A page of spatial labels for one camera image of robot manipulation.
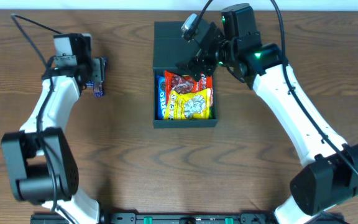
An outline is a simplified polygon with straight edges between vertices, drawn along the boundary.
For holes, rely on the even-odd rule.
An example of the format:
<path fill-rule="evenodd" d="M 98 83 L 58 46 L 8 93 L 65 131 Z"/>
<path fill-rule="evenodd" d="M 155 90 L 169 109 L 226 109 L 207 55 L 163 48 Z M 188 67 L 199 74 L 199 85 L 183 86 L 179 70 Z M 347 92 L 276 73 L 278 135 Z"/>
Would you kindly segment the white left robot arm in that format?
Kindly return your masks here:
<path fill-rule="evenodd" d="M 106 61 L 93 58 L 90 34 L 58 34 L 46 63 L 42 92 L 29 119 L 1 139 L 13 197 L 41 205 L 69 223 L 99 223 L 100 204 L 79 187 L 65 130 L 87 83 L 104 78 Z"/>

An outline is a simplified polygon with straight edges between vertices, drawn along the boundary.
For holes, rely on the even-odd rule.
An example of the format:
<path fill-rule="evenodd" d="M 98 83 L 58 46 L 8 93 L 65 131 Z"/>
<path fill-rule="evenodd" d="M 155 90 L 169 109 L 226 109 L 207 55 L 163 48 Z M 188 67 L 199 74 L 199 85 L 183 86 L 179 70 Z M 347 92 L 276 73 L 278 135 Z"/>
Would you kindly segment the yellow sunflower seed bag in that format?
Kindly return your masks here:
<path fill-rule="evenodd" d="M 210 119 L 212 117 L 213 90 L 180 94 L 172 90 L 168 98 L 164 120 Z"/>

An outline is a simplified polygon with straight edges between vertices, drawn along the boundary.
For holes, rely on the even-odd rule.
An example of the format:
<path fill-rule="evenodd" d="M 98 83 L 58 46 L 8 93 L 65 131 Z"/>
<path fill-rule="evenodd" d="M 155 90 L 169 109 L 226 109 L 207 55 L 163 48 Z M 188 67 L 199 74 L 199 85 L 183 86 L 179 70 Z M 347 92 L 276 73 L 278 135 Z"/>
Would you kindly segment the dark blue chocolate bar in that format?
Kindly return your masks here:
<path fill-rule="evenodd" d="M 93 94 L 96 98 L 104 96 L 104 83 L 103 82 L 94 82 L 93 83 Z"/>

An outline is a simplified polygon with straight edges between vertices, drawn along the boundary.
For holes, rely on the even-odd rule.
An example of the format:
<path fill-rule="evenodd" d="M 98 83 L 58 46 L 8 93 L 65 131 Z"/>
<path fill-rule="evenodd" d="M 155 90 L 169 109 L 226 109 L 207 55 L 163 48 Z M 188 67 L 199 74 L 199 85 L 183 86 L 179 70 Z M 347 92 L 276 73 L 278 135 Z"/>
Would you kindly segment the blue Oreo cookie pack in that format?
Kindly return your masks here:
<path fill-rule="evenodd" d="M 163 120 L 167 108 L 167 94 L 165 90 L 165 77 L 157 77 L 157 119 Z"/>

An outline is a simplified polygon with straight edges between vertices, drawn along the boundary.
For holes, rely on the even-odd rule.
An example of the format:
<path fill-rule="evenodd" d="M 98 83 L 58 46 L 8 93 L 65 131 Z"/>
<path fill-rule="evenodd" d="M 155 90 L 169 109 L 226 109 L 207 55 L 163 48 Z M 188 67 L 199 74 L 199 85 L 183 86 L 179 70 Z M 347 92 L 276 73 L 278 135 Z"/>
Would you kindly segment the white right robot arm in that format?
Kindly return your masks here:
<path fill-rule="evenodd" d="M 285 43 L 263 44 L 254 10 L 235 4 L 221 12 L 222 28 L 192 14 L 181 27 L 197 51 L 177 67 L 198 80 L 216 67 L 245 83 L 272 110 L 292 141 L 302 170 L 290 197 L 274 211 L 277 223 L 309 223 L 358 195 L 358 144 L 348 145 L 324 120 L 301 88 Z"/>

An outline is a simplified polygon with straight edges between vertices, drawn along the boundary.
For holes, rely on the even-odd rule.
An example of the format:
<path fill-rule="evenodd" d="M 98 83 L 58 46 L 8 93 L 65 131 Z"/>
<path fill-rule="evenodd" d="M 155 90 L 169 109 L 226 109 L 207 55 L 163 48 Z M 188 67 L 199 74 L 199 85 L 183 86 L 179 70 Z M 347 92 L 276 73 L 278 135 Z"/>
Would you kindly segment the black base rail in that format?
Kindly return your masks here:
<path fill-rule="evenodd" d="M 30 218 L 31 224 L 72 223 L 60 215 L 34 214 Z M 268 224 L 278 223 L 271 213 L 242 213 L 240 215 L 139 215 L 135 213 L 113 213 L 102 215 L 98 222 L 103 224 Z M 348 223 L 342 215 L 318 215 L 306 223 Z"/>

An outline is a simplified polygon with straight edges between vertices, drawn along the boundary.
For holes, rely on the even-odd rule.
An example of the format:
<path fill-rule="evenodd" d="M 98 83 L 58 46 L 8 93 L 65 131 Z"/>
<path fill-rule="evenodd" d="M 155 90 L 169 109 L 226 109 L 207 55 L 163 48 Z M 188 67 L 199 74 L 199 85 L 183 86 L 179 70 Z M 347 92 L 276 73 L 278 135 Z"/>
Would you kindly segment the red dried fruit bag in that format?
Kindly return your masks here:
<path fill-rule="evenodd" d="M 189 75 L 180 76 L 176 73 L 164 71 L 163 77 L 165 77 L 165 90 L 167 94 L 167 100 L 171 91 L 175 91 L 180 95 L 190 93 L 201 93 L 203 90 L 208 90 L 210 105 L 213 106 L 213 78 L 201 75 L 201 79 L 196 81 Z"/>

